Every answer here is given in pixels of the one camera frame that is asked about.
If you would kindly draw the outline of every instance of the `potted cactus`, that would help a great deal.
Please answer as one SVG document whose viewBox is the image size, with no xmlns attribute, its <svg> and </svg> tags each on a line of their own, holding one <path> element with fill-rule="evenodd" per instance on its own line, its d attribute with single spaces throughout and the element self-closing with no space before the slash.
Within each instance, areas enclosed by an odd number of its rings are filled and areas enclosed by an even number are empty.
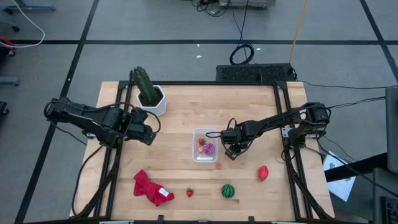
<svg viewBox="0 0 398 224">
<path fill-rule="evenodd" d="M 134 68 L 134 70 L 130 71 L 130 76 L 131 75 L 134 84 L 138 86 L 140 91 L 137 94 L 140 107 L 156 114 L 156 116 L 163 115 L 166 112 L 166 97 L 162 88 L 152 84 L 148 73 L 142 67 Z"/>
</svg>

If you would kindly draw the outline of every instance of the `green cactus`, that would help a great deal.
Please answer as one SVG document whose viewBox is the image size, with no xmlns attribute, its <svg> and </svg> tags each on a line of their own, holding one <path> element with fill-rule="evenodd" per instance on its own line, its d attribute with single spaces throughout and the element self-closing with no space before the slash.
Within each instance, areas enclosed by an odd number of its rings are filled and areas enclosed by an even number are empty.
<svg viewBox="0 0 398 224">
<path fill-rule="evenodd" d="M 161 100 L 161 95 L 155 91 L 150 81 L 148 73 L 142 67 L 138 66 L 130 71 L 130 76 L 134 79 L 134 84 L 138 86 L 142 95 L 142 104 L 144 106 L 156 106 Z"/>
</svg>

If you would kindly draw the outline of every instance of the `red cloth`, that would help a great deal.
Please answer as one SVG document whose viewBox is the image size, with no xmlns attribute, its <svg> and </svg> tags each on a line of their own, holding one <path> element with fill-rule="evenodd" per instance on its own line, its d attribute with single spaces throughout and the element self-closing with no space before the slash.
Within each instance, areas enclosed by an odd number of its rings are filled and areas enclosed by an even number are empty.
<svg viewBox="0 0 398 224">
<path fill-rule="evenodd" d="M 140 170 L 134 176 L 134 180 L 136 180 L 134 195 L 147 195 L 150 202 L 156 206 L 174 199 L 174 194 L 167 192 L 162 185 L 149 181 L 147 173 L 143 170 Z"/>
</svg>

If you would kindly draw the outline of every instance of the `wooden tabletop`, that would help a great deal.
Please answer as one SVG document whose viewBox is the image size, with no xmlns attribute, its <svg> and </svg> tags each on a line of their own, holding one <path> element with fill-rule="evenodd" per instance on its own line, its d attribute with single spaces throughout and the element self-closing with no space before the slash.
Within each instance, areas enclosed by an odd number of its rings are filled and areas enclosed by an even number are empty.
<svg viewBox="0 0 398 224">
<path fill-rule="evenodd" d="M 117 86 L 118 82 L 103 82 L 96 106 L 114 103 Z M 292 107 L 307 102 L 302 83 L 288 83 L 288 87 Z M 224 155 L 220 145 L 218 162 L 222 164 L 221 170 L 216 169 L 214 163 L 192 161 L 194 128 L 211 127 L 221 131 L 231 118 L 240 123 L 277 114 L 273 88 L 203 85 L 162 88 L 167 97 L 167 111 L 160 117 L 162 130 L 153 144 L 146 146 L 138 141 L 123 144 L 112 219 L 156 220 L 158 215 L 164 215 L 165 220 L 246 221 L 248 216 L 254 216 L 256 221 L 294 220 L 286 165 L 280 158 L 282 140 L 279 129 L 257 138 L 250 150 L 235 161 Z M 138 105 L 137 92 L 133 87 L 131 103 L 134 105 Z M 157 129 L 154 118 L 148 118 L 146 124 Z M 318 150 L 313 140 L 308 139 L 307 146 Z M 97 140 L 89 140 L 85 158 L 97 148 Z M 320 156 L 307 149 L 301 152 L 309 191 L 334 217 Z M 81 174 L 75 200 L 77 211 L 83 209 L 98 188 L 104 153 L 105 149 L 97 153 Z M 262 165 L 269 169 L 264 182 L 257 178 L 257 170 Z M 148 173 L 151 181 L 173 192 L 175 199 L 156 207 L 145 196 L 135 197 L 133 177 L 141 169 Z M 221 195 L 220 189 L 224 184 L 234 186 L 236 194 L 233 198 L 225 199 Z M 188 187 L 195 190 L 191 198 L 185 194 Z M 297 192 L 301 216 L 305 217 L 302 194 L 299 190 Z M 107 199 L 108 191 L 104 193 L 101 214 L 104 214 Z"/>
</svg>

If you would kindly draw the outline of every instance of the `pink toy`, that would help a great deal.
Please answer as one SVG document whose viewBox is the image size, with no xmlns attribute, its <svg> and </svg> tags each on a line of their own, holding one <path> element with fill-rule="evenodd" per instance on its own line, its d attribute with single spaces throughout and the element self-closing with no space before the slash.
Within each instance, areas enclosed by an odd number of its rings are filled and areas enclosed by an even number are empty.
<svg viewBox="0 0 398 224">
<path fill-rule="evenodd" d="M 206 143 L 205 147 L 203 147 L 203 152 L 205 152 L 208 155 L 213 154 L 214 151 L 215 151 L 215 147 L 212 143 Z"/>
</svg>

